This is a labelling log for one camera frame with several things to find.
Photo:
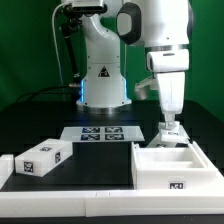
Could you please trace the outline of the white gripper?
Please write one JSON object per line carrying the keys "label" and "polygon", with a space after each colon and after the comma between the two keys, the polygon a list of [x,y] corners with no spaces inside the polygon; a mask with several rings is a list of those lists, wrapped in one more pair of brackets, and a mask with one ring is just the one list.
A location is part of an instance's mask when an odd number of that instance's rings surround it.
{"label": "white gripper", "polygon": [[165,128],[171,130],[176,127],[174,114],[180,114],[183,108],[189,51],[154,51],[148,52],[146,58],[147,68],[154,74],[158,84],[160,106],[165,114]]}

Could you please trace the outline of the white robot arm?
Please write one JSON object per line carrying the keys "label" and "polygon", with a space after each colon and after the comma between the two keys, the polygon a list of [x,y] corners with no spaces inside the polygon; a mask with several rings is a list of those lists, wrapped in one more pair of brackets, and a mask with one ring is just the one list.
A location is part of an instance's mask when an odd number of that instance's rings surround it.
{"label": "white robot arm", "polygon": [[150,85],[159,92],[163,128],[178,126],[185,71],[189,68],[189,33],[193,12],[189,0],[61,0],[71,29],[83,28],[87,74],[81,79],[77,105],[94,112],[131,103],[120,72],[120,44],[142,46],[146,69],[153,76],[136,84],[139,98]]}

